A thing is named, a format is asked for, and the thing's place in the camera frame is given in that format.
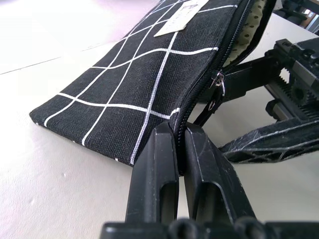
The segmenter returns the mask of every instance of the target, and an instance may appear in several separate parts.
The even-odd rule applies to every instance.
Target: paper tag
[[[173,16],[154,36],[162,36],[171,32],[183,30],[187,23],[209,0],[190,0],[183,3]]]

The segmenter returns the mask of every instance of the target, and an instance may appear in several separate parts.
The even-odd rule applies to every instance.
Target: polka dot lining
[[[239,34],[238,39],[233,47],[233,50],[224,64],[224,67],[229,65],[232,61],[234,61],[249,46],[260,24],[260,20],[263,16],[263,9],[265,8],[265,5],[266,1],[264,0],[255,1],[251,9],[251,13],[248,15],[242,32]]]

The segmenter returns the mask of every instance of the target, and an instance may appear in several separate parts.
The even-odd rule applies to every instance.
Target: black and white grid pattern
[[[162,0],[105,57],[30,113],[59,135],[133,165],[155,126],[218,51],[240,0],[210,0],[180,32],[154,35],[184,0]]]

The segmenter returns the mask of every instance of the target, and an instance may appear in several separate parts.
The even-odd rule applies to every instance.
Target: table surface
[[[298,42],[314,37],[272,15],[259,46],[247,60],[262,57],[276,40]],[[104,45],[0,76],[0,238],[96,239],[104,222],[124,219],[132,169],[36,126],[28,116],[111,47]],[[271,99],[264,88],[250,91],[223,104],[204,129],[220,146],[273,123],[264,110]],[[195,108],[190,121],[202,108]],[[276,164],[235,165],[258,219],[319,221],[318,155]],[[187,217],[183,178],[178,216]]]

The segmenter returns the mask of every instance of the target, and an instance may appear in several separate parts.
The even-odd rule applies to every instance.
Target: zipper
[[[180,151],[180,148],[181,148],[181,146],[183,144],[183,142],[182,142],[183,141],[183,137],[182,136],[183,136],[183,133],[184,133],[184,130],[185,130],[185,126],[186,126],[187,120],[188,120],[191,112],[193,111],[194,107],[196,106],[200,96],[206,91],[206,89],[208,87],[211,87],[213,85],[214,79],[217,79],[218,76],[224,77],[224,74],[222,72],[222,67],[223,67],[225,61],[227,60],[227,58],[228,58],[228,56],[229,56],[229,54],[230,54],[230,52],[232,50],[232,47],[233,47],[233,45],[234,45],[234,43],[235,43],[235,41],[236,41],[240,31],[241,31],[243,25],[245,24],[245,21],[246,21],[246,18],[247,18],[246,16],[249,13],[249,11],[250,11],[251,7],[253,6],[254,2],[255,2],[255,0],[249,0],[248,1],[247,5],[246,5],[246,8],[245,8],[243,14],[240,17],[240,21],[237,24],[235,32],[234,32],[234,34],[233,34],[233,36],[232,36],[232,38],[231,38],[231,40],[230,40],[230,42],[228,44],[228,47],[227,47],[227,49],[226,49],[226,51],[225,51],[225,53],[224,53],[224,55],[222,57],[222,60],[220,61],[219,65],[216,67],[217,71],[215,71],[215,73],[213,75],[214,77],[211,77],[211,80],[208,81],[207,84],[204,85],[204,87],[202,88],[200,93],[197,95],[197,97],[194,99],[194,101],[191,104],[191,106],[186,111],[186,113],[185,113],[185,115],[184,115],[184,117],[182,119],[182,122],[181,122],[181,124],[180,124],[180,126],[178,128],[178,134],[177,134],[177,150],[178,151]]]

